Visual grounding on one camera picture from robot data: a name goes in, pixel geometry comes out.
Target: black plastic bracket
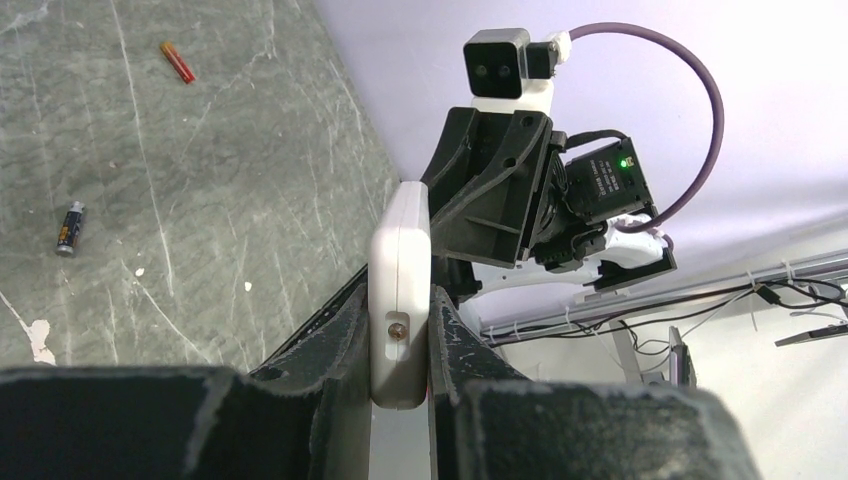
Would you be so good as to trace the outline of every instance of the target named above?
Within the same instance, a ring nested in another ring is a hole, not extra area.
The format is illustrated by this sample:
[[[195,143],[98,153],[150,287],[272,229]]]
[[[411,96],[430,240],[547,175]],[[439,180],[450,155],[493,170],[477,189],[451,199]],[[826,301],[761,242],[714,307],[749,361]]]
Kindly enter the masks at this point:
[[[549,168],[551,135],[541,112],[450,110],[421,179],[430,190],[433,255],[515,266],[529,242],[525,227],[536,214],[531,203]]]

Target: white 3d-printed part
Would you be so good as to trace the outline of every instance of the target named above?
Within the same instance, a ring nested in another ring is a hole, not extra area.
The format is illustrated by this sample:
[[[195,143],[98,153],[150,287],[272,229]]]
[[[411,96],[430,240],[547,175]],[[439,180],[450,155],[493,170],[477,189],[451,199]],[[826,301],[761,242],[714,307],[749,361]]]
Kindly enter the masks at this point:
[[[427,186],[403,182],[371,239],[368,262],[371,399],[383,408],[424,401],[430,252]]]

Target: camera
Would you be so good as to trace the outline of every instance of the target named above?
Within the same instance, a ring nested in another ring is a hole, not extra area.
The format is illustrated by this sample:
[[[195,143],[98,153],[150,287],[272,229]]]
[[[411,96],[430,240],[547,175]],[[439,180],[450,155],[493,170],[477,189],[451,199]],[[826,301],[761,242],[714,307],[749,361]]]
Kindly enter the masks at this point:
[[[463,48],[471,93],[477,97],[520,98],[527,80],[553,77],[554,42],[530,42],[523,28],[481,30]]]

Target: label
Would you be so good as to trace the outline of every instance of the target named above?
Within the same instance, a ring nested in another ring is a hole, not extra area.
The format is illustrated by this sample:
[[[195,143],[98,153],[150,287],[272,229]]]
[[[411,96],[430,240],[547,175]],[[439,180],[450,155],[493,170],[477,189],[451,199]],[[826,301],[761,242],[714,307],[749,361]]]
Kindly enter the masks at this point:
[[[606,197],[611,193],[621,190],[621,182],[617,175],[618,172],[610,162],[592,159],[589,165],[592,167],[592,176],[595,177],[594,187],[598,198]]]

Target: aa battery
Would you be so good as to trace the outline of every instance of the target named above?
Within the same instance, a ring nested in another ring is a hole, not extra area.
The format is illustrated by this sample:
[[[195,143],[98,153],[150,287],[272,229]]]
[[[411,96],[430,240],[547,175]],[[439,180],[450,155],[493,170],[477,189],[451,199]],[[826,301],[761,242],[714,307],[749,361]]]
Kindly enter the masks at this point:
[[[59,230],[59,242],[56,244],[56,255],[62,257],[73,257],[77,248],[80,233],[82,232],[82,217],[85,212],[85,204],[74,202],[65,215],[62,229]]]

